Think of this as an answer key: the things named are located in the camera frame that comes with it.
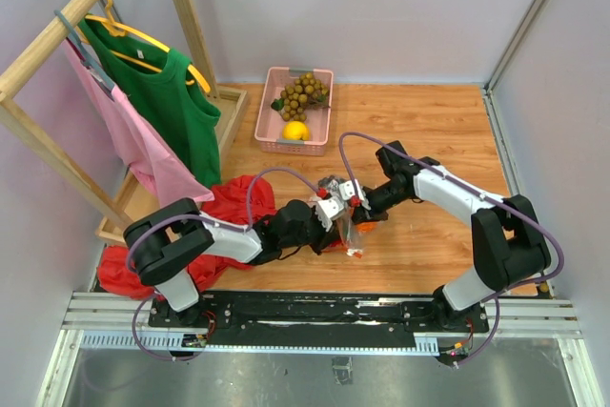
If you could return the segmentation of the clear zip bag orange seal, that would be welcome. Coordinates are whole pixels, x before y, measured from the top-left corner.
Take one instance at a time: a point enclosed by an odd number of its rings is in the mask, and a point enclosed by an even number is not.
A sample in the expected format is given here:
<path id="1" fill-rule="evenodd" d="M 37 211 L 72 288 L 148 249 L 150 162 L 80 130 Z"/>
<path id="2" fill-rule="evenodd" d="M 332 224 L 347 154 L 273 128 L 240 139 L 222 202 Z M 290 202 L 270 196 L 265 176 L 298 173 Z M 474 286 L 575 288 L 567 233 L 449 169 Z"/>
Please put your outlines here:
<path id="1" fill-rule="evenodd" d="M 340 177 L 340 178 L 342 179 L 342 182 L 349 180 L 349 179 L 345 179 L 342 177 Z M 329 193 L 326 190 L 319 188 L 318 195 L 317 195 L 315 202 L 317 202 L 317 200 L 320 200 L 320 199 L 330 198 L 333 195 L 340 197 L 339 191 Z M 323 252 L 342 250 L 348 256 L 354 256 L 356 258 L 361 258 L 364 253 L 364 245 L 363 245 L 363 241 L 362 241 L 363 234 L 360 234 L 358 232 L 358 230 L 356 229 L 356 224 L 352 222 L 352 214 L 357 207 L 355 207 L 355 208 L 350 207 L 346 202 L 345 202 L 345 205 L 346 205 L 345 214 L 343 214 L 338 220 L 336 220 L 334 222 L 334 224 L 338 228 L 338 232 L 339 232 L 341 241 L 336 243 L 335 245 L 325 249 Z"/>

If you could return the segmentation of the yellow fake lemon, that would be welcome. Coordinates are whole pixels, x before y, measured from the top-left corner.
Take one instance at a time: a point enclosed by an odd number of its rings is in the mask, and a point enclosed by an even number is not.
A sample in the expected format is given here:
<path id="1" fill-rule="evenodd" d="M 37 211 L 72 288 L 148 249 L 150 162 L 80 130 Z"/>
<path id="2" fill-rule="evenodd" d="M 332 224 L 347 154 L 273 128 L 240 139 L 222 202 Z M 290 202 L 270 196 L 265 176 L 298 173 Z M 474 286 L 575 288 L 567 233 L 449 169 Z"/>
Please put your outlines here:
<path id="1" fill-rule="evenodd" d="M 282 130 L 282 138 L 291 141 L 309 141 L 311 132 L 309 127 L 301 121 L 290 121 Z"/>

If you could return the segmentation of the brown longan fruit bunch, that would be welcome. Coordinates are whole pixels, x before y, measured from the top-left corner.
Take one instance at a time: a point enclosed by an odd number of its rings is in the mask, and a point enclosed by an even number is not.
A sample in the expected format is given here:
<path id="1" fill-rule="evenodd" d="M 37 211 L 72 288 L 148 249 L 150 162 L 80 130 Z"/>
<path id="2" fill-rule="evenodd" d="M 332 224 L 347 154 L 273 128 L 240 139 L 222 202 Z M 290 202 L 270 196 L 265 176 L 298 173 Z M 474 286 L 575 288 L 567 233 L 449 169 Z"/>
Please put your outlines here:
<path id="1" fill-rule="evenodd" d="M 330 106 L 330 92 L 330 86 L 309 71 L 285 84 L 279 96 L 271 102 L 271 108 L 286 122 L 305 122 L 308 111 Z"/>

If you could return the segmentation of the orange fake orange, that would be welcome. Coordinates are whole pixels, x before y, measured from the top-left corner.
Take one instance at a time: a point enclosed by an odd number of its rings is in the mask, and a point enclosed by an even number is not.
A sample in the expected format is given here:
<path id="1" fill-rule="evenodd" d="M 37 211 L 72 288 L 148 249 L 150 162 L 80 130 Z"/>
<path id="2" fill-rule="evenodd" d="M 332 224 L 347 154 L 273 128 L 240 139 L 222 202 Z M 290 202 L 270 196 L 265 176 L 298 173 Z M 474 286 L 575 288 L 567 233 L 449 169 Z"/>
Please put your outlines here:
<path id="1" fill-rule="evenodd" d="M 356 225 L 360 234 L 367 234 L 377 228 L 379 221 L 365 221 Z"/>

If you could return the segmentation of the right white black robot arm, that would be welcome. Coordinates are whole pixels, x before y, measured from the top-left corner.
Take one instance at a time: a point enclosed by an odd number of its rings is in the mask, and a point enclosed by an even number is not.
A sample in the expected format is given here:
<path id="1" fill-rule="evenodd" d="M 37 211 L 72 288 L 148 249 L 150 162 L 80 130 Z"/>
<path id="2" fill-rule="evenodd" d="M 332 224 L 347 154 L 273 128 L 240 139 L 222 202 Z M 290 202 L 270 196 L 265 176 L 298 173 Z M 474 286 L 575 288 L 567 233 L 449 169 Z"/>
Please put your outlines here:
<path id="1" fill-rule="evenodd" d="M 422 200 L 471 230 L 473 266 L 433 292 L 432 319 L 441 330 L 455 330 L 482 300 L 550 267 L 546 233 L 527 197 L 487 193 L 428 156 L 414 159 L 398 141 L 379 148 L 376 158 L 388 181 L 358 189 L 357 215 L 373 218 L 406 200 Z"/>

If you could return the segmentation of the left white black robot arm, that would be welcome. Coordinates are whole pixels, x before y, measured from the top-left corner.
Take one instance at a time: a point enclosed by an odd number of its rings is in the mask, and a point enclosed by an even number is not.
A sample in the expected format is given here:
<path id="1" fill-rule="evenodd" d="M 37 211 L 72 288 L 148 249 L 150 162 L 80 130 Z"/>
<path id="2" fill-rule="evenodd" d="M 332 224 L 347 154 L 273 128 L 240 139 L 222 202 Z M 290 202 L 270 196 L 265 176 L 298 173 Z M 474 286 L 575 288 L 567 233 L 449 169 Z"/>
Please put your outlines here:
<path id="1" fill-rule="evenodd" d="M 257 266 L 278 260 L 292 248 L 308 246 L 320 252 L 343 213 L 334 197 L 313 205 L 293 199 L 249 227 L 215 218 L 199 211 L 192 199 L 182 198 L 124 231 L 127 267 L 167 300 L 174 319 L 191 327 L 204 315 L 204 303 L 188 273 L 196 259 L 215 255 Z"/>

